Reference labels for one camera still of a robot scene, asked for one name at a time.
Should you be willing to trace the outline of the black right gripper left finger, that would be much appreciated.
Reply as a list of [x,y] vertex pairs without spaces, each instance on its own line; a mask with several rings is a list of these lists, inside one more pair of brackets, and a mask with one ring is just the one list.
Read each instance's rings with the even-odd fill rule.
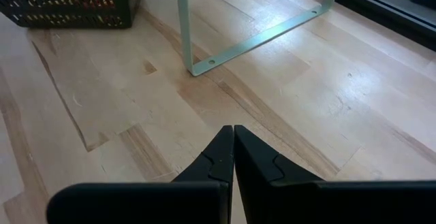
[[197,158],[172,181],[183,183],[179,223],[230,224],[234,130],[223,126]]

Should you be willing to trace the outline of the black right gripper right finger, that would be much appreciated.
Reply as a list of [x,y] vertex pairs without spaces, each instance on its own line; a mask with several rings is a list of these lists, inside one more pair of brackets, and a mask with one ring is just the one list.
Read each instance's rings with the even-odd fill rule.
[[247,224],[312,222],[315,181],[242,125],[234,127],[235,170]]

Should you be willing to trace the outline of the green perforated metal shelf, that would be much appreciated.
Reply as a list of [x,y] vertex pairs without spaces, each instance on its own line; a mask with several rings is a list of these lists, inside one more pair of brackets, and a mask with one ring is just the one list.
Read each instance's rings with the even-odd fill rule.
[[227,50],[204,59],[198,63],[193,60],[193,51],[190,34],[190,19],[189,19],[189,0],[177,0],[178,4],[178,17],[181,29],[181,47],[183,63],[187,71],[192,76],[199,76],[205,72],[208,72],[219,65],[226,63],[240,55],[249,52],[289,31],[299,27],[300,25],[309,22],[310,20],[321,16],[326,13],[334,4],[335,0],[323,0],[322,3],[303,12],[285,22],[282,22],[274,27],[271,27],[243,42],[240,42]]

